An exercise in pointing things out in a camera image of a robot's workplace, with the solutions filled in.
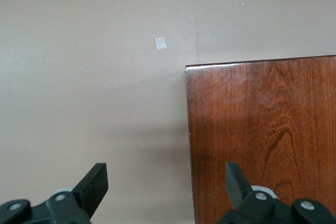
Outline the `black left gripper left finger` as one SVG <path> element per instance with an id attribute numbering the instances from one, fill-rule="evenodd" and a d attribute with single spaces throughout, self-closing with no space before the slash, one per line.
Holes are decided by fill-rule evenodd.
<path id="1" fill-rule="evenodd" d="M 27 199 L 1 204 L 1 223 L 91 223 L 107 191 L 107 165 L 96 163 L 74 189 L 53 194 L 39 205 Z"/>

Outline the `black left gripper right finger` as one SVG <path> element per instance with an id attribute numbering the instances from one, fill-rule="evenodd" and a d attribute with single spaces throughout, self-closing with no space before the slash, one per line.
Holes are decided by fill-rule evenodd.
<path id="1" fill-rule="evenodd" d="M 298 198 L 282 203 L 265 187 L 252 187 L 239 165 L 226 163 L 226 192 L 232 209 L 218 223 L 335 223 L 335 216 L 322 203 Z"/>

